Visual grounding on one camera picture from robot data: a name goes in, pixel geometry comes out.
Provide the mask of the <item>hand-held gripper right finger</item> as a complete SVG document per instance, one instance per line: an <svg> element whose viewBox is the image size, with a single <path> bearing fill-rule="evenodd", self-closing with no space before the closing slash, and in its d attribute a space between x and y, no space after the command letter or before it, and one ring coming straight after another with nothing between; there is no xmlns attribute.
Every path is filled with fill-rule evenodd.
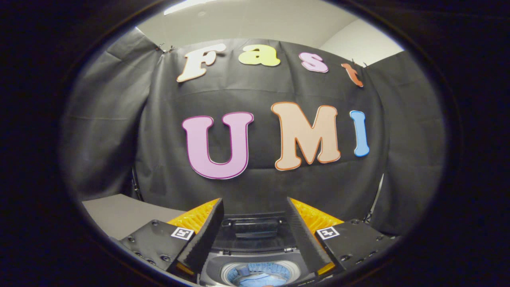
<svg viewBox="0 0 510 287"><path fill-rule="evenodd" d="M286 220L297 248L308 270L319 277L372 263L400 240L363 220L340 220L299 200L286 201Z"/></svg>

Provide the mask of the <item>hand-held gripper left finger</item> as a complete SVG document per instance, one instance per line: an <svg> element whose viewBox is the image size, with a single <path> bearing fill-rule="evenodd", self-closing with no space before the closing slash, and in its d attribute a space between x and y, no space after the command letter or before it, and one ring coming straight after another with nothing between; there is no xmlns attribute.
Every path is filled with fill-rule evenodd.
<svg viewBox="0 0 510 287"><path fill-rule="evenodd" d="M121 240L111 240L140 262L193 277L202 271L223 219L224 202L217 198L168 222L153 219Z"/></svg>

